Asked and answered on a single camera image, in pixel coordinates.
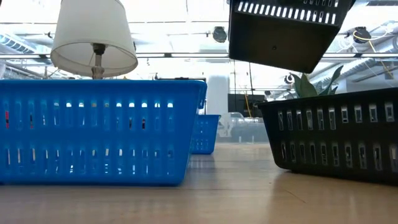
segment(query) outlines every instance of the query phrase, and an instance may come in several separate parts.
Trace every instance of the cable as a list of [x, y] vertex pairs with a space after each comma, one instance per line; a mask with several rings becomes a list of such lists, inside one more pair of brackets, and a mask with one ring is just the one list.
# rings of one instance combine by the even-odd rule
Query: cable
[[253, 82], [252, 82], [252, 78], [251, 78], [251, 63], [250, 62], [249, 62], [249, 74], [250, 74], [250, 87], [251, 87], [251, 101], [253, 103], [254, 102], [254, 90], [253, 90]]
[[387, 31], [387, 29], [386, 29], [386, 33], [383, 34], [383, 35], [381, 35], [380, 37], [376, 37], [376, 38], [373, 38], [373, 39], [367, 39], [367, 38], [362, 38], [362, 37], [358, 37], [357, 35], [355, 35], [355, 33], [357, 33], [357, 32], [358, 32], [358, 31], [354, 31], [354, 32], [353, 32], [353, 36], [354, 36], [355, 38], [357, 38], [357, 39], [359, 39], [359, 40], [367, 40], [367, 41], [378, 40], [378, 39], [380, 39], [380, 38], [385, 37], [387, 34], [389, 34], [388, 31]]
[[[367, 66], [367, 68], [370, 70], [370, 71], [372, 71], [372, 73], [376, 76], [376, 77], [380, 77], [380, 75], [378, 75], [378, 74], [376, 74], [376, 72], [374, 72], [373, 71], [373, 69], [371, 68], [371, 67], [369, 67], [369, 65], [367, 65], [366, 63], [365, 63], [365, 65]], [[394, 86], [393, 85], [391, 85], [390, 83], [388, 83], [385, 79], [383, 79], [384, 80], [384, 82], [387, 84], [387, 85], [389, 85], [391, 88], [394, 88]]]
[[[377, 53], [377, 52], [376, 52], [376, 49], [373, 47], [373, 44], [372, 44], [372, 42], [371, 42], [370, 40], [369, 40], [369, 44], [370, 44], [371, 48], [373, 49], [374, 53]], [[386, 67], [386, 65], [384, 64], [384, 62], [383, 62], [383, 61], [380, 61], [380, 62], [381, 62], [381, 64], [383, 65], [384, 69], [387, 71], [387, 73], [391, 76], [391, 78], [394, 79], [394, 76], [392, 75], [392, 73], [390, 72], [390, 70]]]
[[249, 116], [251, 117], [251, 112], [250, 112], [249, 102], [248, 102], [248, 96], [246, 96], [246, 92], [244, 93], [244, 98], [246, 99], [246, 106], [247, 106], [248, 111], [249, 111]]
[[234, 60], [234, 88], [235, 88], [235, 112], [238, 112], [238, 108], [236, 106], [236, 68], [235, 68], [235, 60]]

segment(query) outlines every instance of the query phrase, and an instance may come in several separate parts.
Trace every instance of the lamp base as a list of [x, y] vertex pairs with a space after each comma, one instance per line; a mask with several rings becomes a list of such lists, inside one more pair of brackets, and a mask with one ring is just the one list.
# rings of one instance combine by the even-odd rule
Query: lamp base
[[93, 51], [95, 53], [95, 66], [91, 68], [93, 72], [93, 79], [103, 79], [105, 69], [101, 67], [102, 55], [105, 53], [106, 46], [104, 44], [93, 44]]

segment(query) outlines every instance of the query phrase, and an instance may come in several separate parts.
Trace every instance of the ceiling light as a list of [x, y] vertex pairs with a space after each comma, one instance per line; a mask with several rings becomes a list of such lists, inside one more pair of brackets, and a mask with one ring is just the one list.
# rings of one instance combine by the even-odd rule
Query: ceiling light
[[366, 27], [355, 27], [353, 38], [356, 43], [365, 44], [372, 39], [372, 35], [366, 30]]
[[213, 39], [218, 43], [225, 43], [226, 41], [226, 32], [224, 27], [215, 27], [213, 31]]
[[293, 75], [292, 74], [286, 75], [284, 81], [286, 84], [292, 84], [294, 81]]

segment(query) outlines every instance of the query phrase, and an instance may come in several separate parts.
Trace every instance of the white lampshade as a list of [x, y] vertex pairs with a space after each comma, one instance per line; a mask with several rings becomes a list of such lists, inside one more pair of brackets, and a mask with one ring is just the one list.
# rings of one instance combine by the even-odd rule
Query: white lampshade
[[51, 50], [56, 67], [92, 76], [92, 44], [104, 44], [104, 77], [133, 71], [137, 65], [126, 12], [119, 0], [63, 0]]

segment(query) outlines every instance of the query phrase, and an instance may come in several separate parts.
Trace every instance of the wooden table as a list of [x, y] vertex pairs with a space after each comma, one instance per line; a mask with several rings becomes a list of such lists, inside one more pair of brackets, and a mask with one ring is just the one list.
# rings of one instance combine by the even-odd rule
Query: wooden table
[[292, 174], [267, 144], [193, 156], [177, 188], [2, 186], [0, 223], [397, 223], [398, 187]]

